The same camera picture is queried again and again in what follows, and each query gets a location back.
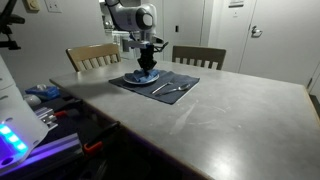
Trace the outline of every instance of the blue led light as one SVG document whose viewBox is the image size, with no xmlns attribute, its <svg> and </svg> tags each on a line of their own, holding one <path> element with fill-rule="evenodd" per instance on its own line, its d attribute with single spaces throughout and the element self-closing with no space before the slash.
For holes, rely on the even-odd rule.
<svg viewBox="0 0 320 180">
<path fill-rule="evenodd" d="M 0 138 L 1 136 L 4 136 L 4 140 L 11 144 L 14 149 L 18 151 L 28 150 L 28 147 L 19 139 L 19 137 L 4 124 L 0 124 Z"/>
</svg>

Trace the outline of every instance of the gray tabletop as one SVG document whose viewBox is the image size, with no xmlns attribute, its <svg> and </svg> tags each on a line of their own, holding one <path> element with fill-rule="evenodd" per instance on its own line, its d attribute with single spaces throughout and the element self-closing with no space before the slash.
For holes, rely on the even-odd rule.
<svg viewBox="0 0 320 180">
<path fill-rule="evenodd" d="M 51 82 L 204 177 L 320 179 L 319 119 L 303 86 L 158 62 L 200 78 L 168 105 L 108 82 L 138 68 L 124 61 Z"/>
</svg>

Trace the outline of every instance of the fork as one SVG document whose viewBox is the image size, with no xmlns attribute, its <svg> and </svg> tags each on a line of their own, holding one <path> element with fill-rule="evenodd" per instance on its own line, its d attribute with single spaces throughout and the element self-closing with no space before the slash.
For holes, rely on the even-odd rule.
<svg viewBox="0 0 320 180">
<path fill-rule="evenodd" d="M 162 86 L 158 87 L 156 90 L 152 91 L 151 94 L 155 94 L 155 93 L 158 92 L 160 89 L 164 88 L 165 86 L 171 85 L 171 84 L 173 84 L 173 83 L 174 83 L 174 80 L 173 80 L 173 78 L 172 78 L 169 82 L 163 84 Z"/>
</svg>

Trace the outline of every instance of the wooden chair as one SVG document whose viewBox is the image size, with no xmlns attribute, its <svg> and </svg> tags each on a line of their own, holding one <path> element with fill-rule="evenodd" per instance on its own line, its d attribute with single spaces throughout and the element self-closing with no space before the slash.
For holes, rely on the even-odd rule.
<svg viewBox="0 0 320 180">
<path fill-rule="evenodd" d="M 183 64 L 184 59 L 187 59 L 185 64 L 190 65 L 191 60 L 193 60 L 194 66 L 201 63 L 199 65 L 205 67 L 205 65 L 208 64 L 209 69 L 212 69 L 212 64 L 216 62 L 218 63 L 216 69 L 221 70 L 225 55 L 226 50 L 224 49 L 199 46 L 173 46 L 172 62 L 176 62 L 176 59 L 180 59 L 180 63 Z"/>
<path fill-rule="evenodd" d="M 77 72 L 121 61 L 116 44 L 76 47 L 66 52 Z"/>
</svg>

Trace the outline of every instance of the dark blue placemat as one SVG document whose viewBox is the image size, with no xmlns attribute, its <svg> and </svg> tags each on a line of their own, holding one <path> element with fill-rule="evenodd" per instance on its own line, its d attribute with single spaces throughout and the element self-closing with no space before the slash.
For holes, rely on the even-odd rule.
<svg viewBox="0 0 320 180">
<path fill-rule="evenodd" d="M 175 89 L 175 88 L 182 86 L 184 84 L 187 84 L 187 83 L 190 84 L 190 89 L 191 89 L 200 80 L 200 78 L 194 78 L 194 77 L 190 77 L 187 75 L 180 75 L 180 74 L 176 74 L 172 71 L 167 72 L 167 71 L 160 70 L 159 75 L 160 75 L 160 77 L 157 81 L 150 83 L 150 84 L 145 84 L 145 85 L 134 85 L 134 84 L 127 83 L 126 81 L 123 80 L 123 77 L 109 80 L 109 82 L 111 84 L 120 86 L 120 87 L 128 89 L 130 91 L 134 91 L 138 94 L 150 97 L 152 99 L 156 99 L 158 101 L 165 102 L 168 104 L 174 104 L 187 91 L 176 91 L 176 92 L 169 93 L 169 94 L 162 95 L 162 96 L 157 96 L 156 94 L 151 94 L 151 92 L 154 91 L 155 89 L 157 89 L 158 87 L 160 87 L 161 85 L 171 81 L 172 79 L 174 80 L 174 83 L 172 85 L 165 86 L 160 91 L 158 91 L 158 93 L 166 92 L 170 89 Z"/>
</svg>

